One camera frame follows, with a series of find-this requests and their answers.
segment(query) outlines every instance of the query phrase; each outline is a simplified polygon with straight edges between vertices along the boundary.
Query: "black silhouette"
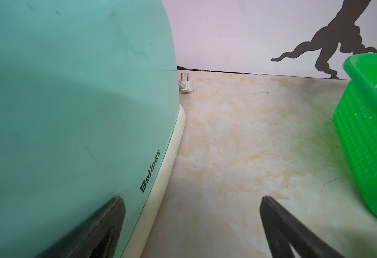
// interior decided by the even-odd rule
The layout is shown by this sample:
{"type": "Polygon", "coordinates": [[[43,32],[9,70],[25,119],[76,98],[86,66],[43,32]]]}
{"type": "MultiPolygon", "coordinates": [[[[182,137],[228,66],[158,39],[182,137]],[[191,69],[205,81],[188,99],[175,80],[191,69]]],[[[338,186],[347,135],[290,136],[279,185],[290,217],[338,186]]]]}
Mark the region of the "black silhouette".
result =
{"type": "Polygon", "coordinates": [[[309,42],[300,43],[293,52],[283,53],[278,58],[273,58],[273,62],[279,62],[285,57],[296,58],[307,51],[322,49],[316,61],[318,71],[330,74],[330,79],[339,79],[337,71],[329,68],[328,61],[336,52],[337,45],[340,43],[342,53],[377,53],[376,48],[362,44],[360,28],[355,25],[355,21],[365,11],[371,0],[344,0],[342,8],[336,17],[326,26],[318,30],[313,39],[309,42]]]}

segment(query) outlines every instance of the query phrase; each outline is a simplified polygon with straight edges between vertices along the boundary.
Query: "teal appliance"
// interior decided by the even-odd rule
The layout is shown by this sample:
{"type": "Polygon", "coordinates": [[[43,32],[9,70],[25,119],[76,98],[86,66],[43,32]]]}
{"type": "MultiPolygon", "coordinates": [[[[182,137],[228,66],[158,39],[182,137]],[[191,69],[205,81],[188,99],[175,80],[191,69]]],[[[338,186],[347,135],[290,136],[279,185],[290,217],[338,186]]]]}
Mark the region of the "teal appliance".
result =
{"type": "Polygon", "coordinates": [[[160,0],[0,1],[0,258],[43,255],[119,197],[139,257],[185,123],[160,0]]]}

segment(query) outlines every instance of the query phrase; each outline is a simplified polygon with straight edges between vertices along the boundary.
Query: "green plastic basket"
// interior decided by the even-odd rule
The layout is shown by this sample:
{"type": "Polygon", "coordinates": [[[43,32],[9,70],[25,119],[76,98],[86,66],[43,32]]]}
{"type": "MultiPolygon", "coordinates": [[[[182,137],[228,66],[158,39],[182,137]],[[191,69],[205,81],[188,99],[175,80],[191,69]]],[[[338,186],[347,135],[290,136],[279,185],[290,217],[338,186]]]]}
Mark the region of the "green plastic basket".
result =
{"type": "Polygon", "coordinates": [[[351,81],[334,119],[359,191],[377,215],[377,54],[349,57],[351,81]]]}

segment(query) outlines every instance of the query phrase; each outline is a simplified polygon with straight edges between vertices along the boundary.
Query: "marble floor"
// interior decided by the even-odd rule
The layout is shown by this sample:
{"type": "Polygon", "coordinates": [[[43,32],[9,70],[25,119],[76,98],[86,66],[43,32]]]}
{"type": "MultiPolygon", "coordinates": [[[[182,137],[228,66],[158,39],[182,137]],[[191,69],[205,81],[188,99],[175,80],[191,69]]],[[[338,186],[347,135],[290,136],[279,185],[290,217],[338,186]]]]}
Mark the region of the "marble floor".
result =
{"type": "Polygon", "coordinates": [[[377,257],[333,122],[347,80],[190,71],[186,127],[143,258],[271,257],[270,195],[347,258],[377,257]]]}

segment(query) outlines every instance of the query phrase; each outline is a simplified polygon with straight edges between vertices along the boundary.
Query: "white wall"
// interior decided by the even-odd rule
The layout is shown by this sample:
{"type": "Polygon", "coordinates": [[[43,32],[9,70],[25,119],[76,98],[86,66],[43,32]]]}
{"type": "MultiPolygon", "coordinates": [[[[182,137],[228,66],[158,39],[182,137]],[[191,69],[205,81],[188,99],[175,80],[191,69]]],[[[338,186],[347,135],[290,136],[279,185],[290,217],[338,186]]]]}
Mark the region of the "white wall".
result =
{"type": "MultiPolygon", "coordinates": [[[[188,69],[329,78],[315,69],[320,50],[272,62],[326,26],[343,0],[162,0],[173,32],[177,65],[188,69]]],[[[377,0],[355,23],[362,43],[377,49],[377,0]]],[[[351,54],[329,60],[339,78],[351,54]]]]}

